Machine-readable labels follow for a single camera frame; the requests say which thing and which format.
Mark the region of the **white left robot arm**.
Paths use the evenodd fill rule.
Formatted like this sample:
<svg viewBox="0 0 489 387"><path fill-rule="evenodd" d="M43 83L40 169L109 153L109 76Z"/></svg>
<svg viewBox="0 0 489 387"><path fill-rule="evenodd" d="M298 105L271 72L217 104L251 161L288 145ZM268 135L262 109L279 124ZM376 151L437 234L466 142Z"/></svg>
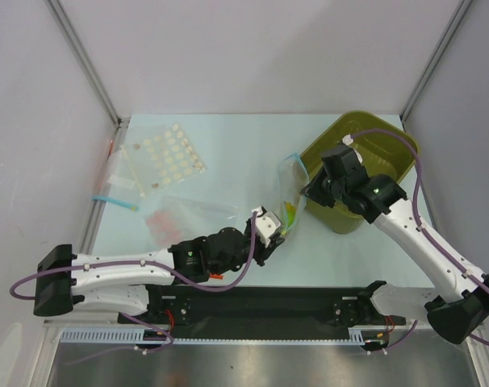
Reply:
<svg viewBox="0 0 489 387"><path fill-rule="evenodd" d="M154 285L201 285L232 271L264 265L284 241L282 223L272 212L251 217L244 231L219 232L169 248L130 256L74 254L71 245L54 247L38 266L33 313L55 317L74 309L114 311L154 323L164 303Z"/></svg>

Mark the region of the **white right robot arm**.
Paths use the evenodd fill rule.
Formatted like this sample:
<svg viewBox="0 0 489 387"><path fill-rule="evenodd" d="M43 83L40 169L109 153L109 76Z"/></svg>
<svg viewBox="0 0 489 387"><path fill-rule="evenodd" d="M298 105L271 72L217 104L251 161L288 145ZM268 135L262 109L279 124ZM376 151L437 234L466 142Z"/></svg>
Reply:
<svg viewBox="0 0 489 387"><path fill-rule="evenodd" d="M356 150L338 144L320 159L322 166L303 195L322 206L341 202L362 216L392 238L434 285L426 293L379 283L358 303L360 317L367 323L378 323L387 314L425 319L442 339L462 343L489 316L489 273L429 226L390 176L369 176Z"/></svg>

